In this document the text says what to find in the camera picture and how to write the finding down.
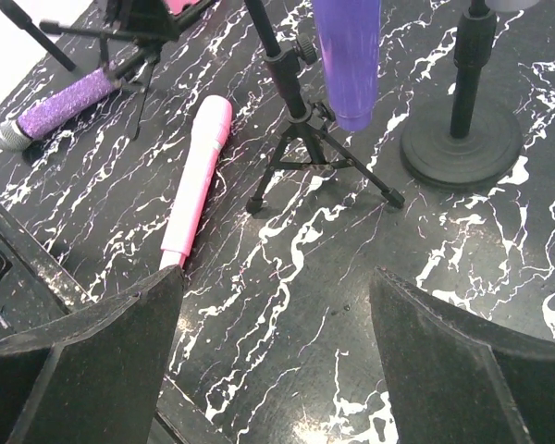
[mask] microphone head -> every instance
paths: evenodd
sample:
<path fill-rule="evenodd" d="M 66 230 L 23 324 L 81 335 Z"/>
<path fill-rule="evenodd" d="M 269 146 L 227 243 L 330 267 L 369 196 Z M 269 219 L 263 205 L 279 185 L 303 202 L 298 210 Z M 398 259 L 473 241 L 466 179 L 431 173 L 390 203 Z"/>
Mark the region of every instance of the microphone head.
<path fill-rule="evenodd" d="M 193 120 L 191 138 L 212 137 L 220 146 L 224 146 L 230 134 L 232 105 L 224 97 L 209 95 Z"/>
<path fill-rule="evenodd" d="M 19 153 L 25 151 L 33 140 L 23 133 L 15 120 L 0 124 L 0 150 Z"/>
<path fill-rule="evenodd" d="M 489 9 L 497 12 L 518 12 L 536 5 L 540 0 L 486 0 Z"/>

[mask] purple microphone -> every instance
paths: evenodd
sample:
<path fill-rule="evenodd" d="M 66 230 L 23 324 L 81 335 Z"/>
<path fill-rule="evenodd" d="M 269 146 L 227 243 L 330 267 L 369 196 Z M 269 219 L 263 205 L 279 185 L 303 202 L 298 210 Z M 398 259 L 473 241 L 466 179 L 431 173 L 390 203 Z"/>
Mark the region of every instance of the purple microphone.
<path fill-rule="evenodd" d="M 0 124 L 0 149 L 24 151 L 33 141 L 57 129 L 89 106 L 115 91 L 102 69 L 68 86 L 64 91 L 29 108 L 14 121 Z"/>
<path fill-rule="evenodd" d="M 313 0 L 327 96 L 339 126 L 365 129 L 376 103 L 380 0 Z"/>

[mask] adjustment knob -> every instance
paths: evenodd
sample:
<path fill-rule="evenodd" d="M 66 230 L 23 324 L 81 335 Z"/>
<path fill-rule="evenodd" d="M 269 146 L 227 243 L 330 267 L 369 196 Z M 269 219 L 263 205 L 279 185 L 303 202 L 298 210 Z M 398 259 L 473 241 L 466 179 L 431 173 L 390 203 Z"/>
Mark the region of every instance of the adjustment knob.
<path fill-rule="evenodd" d="M 300 34 L 296 37 L 296 54 L 306 65 L 312 65 L 318 60 L 315 46 L 310 37 L 306 34 Z"/>

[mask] black round stand base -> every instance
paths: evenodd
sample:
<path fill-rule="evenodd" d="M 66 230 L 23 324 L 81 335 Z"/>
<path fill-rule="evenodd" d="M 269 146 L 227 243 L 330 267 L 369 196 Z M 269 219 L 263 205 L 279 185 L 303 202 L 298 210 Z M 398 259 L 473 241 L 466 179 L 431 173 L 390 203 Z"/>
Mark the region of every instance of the black round stand base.
<path fill-rule="evenodd" d="M 247 201 L 246 210 L 250 215 L 256 215 L 261 211 L 261 208 L 263 208 L 263 199 L 252 197 Z"/>
<path fill-rule="evenodd" d="M 471 131 L 450 136 L 452 97 L 415 110 L 401 135 L 401 160 L 426 185 L 449 191 L 492 187 L 518 160 L 524 141 L 515 115 L 503 105 L 477 99 Z"/>

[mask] marble surface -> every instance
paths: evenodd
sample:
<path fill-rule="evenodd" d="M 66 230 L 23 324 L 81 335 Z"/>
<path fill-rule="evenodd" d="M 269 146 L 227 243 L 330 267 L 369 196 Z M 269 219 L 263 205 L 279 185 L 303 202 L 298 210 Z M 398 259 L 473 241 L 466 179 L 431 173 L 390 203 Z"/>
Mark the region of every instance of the marble surface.
<path fill-rule="evenodd" d="M 482 78 L 482 96 L 501 100 L 522 126 L 525 149 L 510 176 L 490 191 L 450 195 L 401 166 L 406 118 L 452 91 L 464 4 L 385 1 L 374 121 L 357 134 L 333 133 L 404 194 L 402 211 L 345 170 L 278 174 L 269 208 L 245 213 L 285 114 L 237 0 L 222 0 L 166 48 L 139 140 L 123 136 L 134 102 L 116 93 L 24 155 L 0 153 L 0 202 L 85 288 L 70 303 L 115 294 L 158 267 L 193 116 L 206 95 L 225 95 L 235 108 L 232 136 L 187 263 L 166 382 L 237 443 L 395 443 L 367 299 L 375 265 L 555 340 L 555 0 L 501 15 Z M 310 1 L 267 7 L 280 40 L 315 36 Z M 99 20 L 90 9 L 80 22 Z M 61 44 L 77 61 L 95 60 L 94 42 Z M 0 121 L 70 82 L 42 61 L 0 106 Z M 307 97 L 324 95 L 320 65 L 302 84 Z M 302 158 L 299 145 L 291 148 Z"/>

